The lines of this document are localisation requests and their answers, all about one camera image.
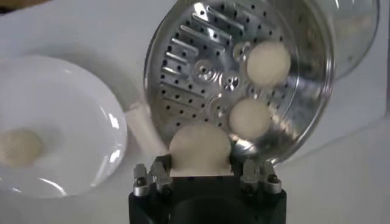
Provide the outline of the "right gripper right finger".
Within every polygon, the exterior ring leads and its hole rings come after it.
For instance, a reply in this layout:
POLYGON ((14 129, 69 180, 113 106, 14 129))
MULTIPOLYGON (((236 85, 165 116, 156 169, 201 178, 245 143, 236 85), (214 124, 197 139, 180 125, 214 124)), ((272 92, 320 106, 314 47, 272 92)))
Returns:
POLYGON ((280 194, 282 181, 269 161, 232 156, 232 172, 235 179, 235 193, 256 194, 258 190, 267 194, 280 194))

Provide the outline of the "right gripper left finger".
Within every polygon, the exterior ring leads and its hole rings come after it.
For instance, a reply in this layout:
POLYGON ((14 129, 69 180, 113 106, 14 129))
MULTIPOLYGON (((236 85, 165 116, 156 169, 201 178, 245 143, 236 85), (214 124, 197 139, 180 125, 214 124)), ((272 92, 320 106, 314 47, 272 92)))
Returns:
POLYGON ((145 197, 150 194, 152 186, 159 193, 170 193, 173 179, 170 177, 171 156, 158 156, 147 171, 144 164, 137 164, 133 169, 133 195, 145 197))

